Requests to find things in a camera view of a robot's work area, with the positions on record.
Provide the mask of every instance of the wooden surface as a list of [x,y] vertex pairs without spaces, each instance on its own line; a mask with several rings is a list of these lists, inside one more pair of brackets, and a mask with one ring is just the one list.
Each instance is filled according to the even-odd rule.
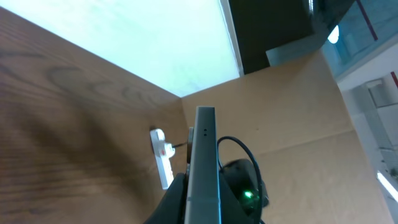
[[[216,108],[217,135],[235,136],[254,153],[270,205],[270,224],[393,223],[375,173],[320,52],[183,98]],[[247,157],[233,142],[222,162]]]
[[151,126],[184,142],[181,99],[0,8],[0,223],[142,223]]

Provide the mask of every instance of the gray metal device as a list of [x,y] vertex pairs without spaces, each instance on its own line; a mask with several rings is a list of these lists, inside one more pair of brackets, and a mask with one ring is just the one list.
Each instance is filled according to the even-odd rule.
[[198,106],[193,130],[185,224],[221,224],[216,115]]

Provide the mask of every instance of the wood grain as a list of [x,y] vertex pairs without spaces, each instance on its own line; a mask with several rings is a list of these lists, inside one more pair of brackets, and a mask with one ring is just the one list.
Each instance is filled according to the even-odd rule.
[[0,8],[0,223],[142,223],[154,126],[185,141],[180,98]]

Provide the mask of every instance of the white light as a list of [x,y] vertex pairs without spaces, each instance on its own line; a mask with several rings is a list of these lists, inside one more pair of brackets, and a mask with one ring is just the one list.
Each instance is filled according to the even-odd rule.
[[308,4],[310,5],[310,12],[313,13],[313,0],[308,0]]
[[328,40],[332,43],[335,44],[338,41],[338,36],[340,35],[340,32],[338,30],[338,26],[336,26],[332,32],[330,33]]
[[398,202],[398,191],[390,184],[390,182],[388,182],[388,180],[380,172],[377,172],[377,178],[391,194],[391,196],[396,200],[396,202]]

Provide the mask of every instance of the white plug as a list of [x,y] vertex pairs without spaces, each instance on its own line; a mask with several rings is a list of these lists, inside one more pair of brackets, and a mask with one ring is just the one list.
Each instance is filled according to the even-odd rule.
[[161,129],[150,131],[150,140],[154,149],[157,170],[159,171],[162,188],[167,190],[174,180],[170,158],[174,156],[173,145],[165,142],[164,132]]

